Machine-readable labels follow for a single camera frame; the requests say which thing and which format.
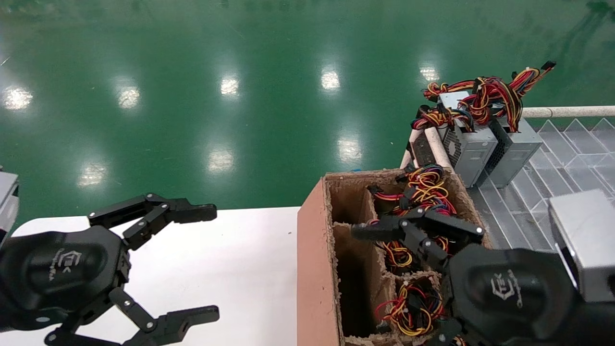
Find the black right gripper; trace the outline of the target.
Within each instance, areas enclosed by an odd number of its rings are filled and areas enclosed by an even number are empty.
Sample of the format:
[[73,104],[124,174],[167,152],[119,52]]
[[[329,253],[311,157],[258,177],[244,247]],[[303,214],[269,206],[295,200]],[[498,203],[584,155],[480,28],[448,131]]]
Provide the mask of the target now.
[[[466,247],[449,260],[430,234]],[[480,246],[483,228],[436,210],[383,215],[375,223],[352,225],[351,235],[399,241],[433,270],[447,265],[451,317],[425,346],[464,346],[464,340],[472,346],[555,345],[578,303],[578,292],[557,254],[488,249]]]

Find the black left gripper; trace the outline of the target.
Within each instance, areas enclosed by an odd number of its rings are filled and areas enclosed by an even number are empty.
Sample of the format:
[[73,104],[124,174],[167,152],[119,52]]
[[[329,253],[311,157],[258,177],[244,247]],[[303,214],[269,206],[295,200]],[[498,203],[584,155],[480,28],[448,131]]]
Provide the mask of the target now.
[[[115,305],[139,331],[124,346],[181,342],[194,325],[219,320],[216,305],[171,311],[154,319],[122,288],[129,279],[129,250],[137,250],[170,223],[208,222],[215,204],[186,198],[140,195],[88,215],[92,226],[79,232],[43,232],[8,238],[1,246],[1,331],[33,331],[61,324],[47,346],[116,346],[78,335]],[[110,228],[136,220],[123,239]]]

